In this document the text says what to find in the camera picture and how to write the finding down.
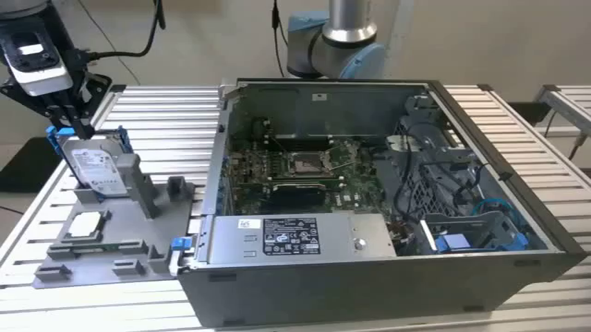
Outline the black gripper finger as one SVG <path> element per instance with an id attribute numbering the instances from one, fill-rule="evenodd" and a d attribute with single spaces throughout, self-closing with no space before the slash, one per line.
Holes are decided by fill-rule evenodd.
<path id="1" fill-rule="evenodd" d="M 47 107 L 47 111 L 50 113 L 51 123 L 56 127 L 56 129 L 70 127 L 68 114 L 64 112 L 64 109 L 59 105 L 50 105 Z"/>
<path id="2" fill-rule="evenodd" d="M 95 128 L 90 122 L 88 114 L 72 105 L 66 106 L 66 113 L 78 137 L 91 139 L 95 135 Z"/>

